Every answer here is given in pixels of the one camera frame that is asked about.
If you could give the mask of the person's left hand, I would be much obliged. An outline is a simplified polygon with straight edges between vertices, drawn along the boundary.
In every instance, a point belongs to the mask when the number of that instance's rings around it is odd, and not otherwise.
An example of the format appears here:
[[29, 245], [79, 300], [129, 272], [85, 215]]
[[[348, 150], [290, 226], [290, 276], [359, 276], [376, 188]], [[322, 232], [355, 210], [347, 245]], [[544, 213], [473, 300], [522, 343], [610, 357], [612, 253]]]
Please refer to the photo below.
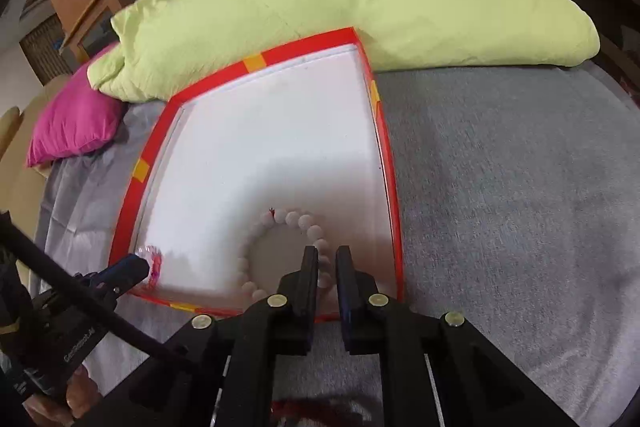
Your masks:
[[24, 408], [37, 426], [73, 426], [101, 400], [98, 385], [81, 364], [67, 382], [64, 399], [53, 400], [46, 395], [32, 395]]

